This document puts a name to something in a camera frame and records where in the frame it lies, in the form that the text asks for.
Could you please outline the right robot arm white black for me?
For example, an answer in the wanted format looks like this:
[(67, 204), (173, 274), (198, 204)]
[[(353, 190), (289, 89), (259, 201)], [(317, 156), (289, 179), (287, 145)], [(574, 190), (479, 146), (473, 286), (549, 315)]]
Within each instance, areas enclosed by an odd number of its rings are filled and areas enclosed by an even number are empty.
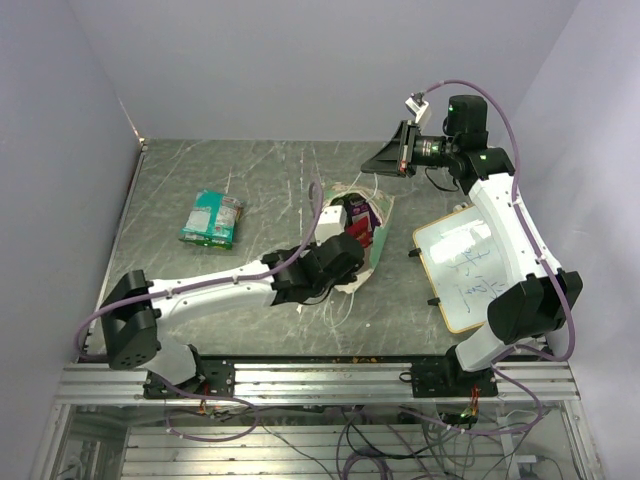
[(507, 152), (488, 143), (487, 103), (476, 95), (448, 102), (440, 136), (422, 133), (429, 103), (405, 102), (413, 119), (361, 167), (362, 172), (411, 177), (418, 168), (444, 169), (470, 204), (418, 228), (414, 249), (453, 333), (469, 338), (426, 357), (401, 374), (417, 398), (494, 396), (493, 363), (528, 341), (561, 329), (582, 288), (549, 252), (519, 193)]

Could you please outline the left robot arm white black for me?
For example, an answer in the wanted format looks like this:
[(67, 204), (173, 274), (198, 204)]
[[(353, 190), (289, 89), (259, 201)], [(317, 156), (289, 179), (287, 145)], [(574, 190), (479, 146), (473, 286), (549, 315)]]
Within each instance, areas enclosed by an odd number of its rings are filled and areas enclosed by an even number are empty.
[(131, 271), (102, 304), (107, 363), (113, 370), (143, 367), (178, 395), (192, 397), (203, 387), (204, 366), (196, 348), (175, 340), (171, 329), (211, 313), (320, 298), (354, 281), (364, 259), (360, 242), (340, 233), (219, 273), (149, 280)]

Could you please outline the green printed paper bag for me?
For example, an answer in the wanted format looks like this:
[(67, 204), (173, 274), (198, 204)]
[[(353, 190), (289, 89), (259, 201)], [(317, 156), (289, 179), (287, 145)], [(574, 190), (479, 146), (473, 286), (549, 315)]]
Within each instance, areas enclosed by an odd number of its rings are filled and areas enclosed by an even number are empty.
[(350, 184), (334, 183), (325, 190), (321, 219), (316, 228), (316, 239), (327, 240), (339, 228), (359, 241), (364, 248), (364, 264), (355, 273), (355, 281), (336, 286), (333, 292), (345, 296), (334, 309), (327, 302), (323, 309), (323, 322), (330, 329), (342, 326), (351, 315), (356, 293), (372, 277), (379, 264), (388, 237), (395, 206), (395, 196), (380, 189), (379, 178), (374, 175), (374, 187), (359, 183), (361, 174)]

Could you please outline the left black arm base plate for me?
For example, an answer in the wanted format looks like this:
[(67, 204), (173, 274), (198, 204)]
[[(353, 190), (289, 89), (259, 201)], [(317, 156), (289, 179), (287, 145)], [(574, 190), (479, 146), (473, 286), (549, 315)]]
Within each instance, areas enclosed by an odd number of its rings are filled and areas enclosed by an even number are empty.
[[(205, 358), (195, 377), (176, 385), (188, 393), (230, 398), (235, 388), (235, 369), (227, 360)], [(143, 397), (151, 400), (177, 399), (180, 394), (168, 388), (158, 375), (150, 373), (143, 386)]]

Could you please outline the green snack packet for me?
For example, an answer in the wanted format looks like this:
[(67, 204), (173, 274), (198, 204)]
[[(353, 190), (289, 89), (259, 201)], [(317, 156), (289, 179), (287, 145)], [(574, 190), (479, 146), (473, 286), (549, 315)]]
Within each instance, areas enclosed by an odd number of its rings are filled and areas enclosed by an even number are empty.
[(244, 203), (234, 197), (203, 189), (195, 201), (179, 240), (222, 250), (233, 248), (237, 222), (244, 210)]

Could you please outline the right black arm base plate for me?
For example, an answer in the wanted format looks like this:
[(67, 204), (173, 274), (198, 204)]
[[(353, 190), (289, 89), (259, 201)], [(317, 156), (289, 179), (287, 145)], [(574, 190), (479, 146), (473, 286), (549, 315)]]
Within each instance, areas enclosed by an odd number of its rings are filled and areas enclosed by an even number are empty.
[(498, 388), (490, 369), (463, 370), (456, 359), (446, 356), (423, 357), (399, 374), (411, 387), (414, 398), (496, 397)]

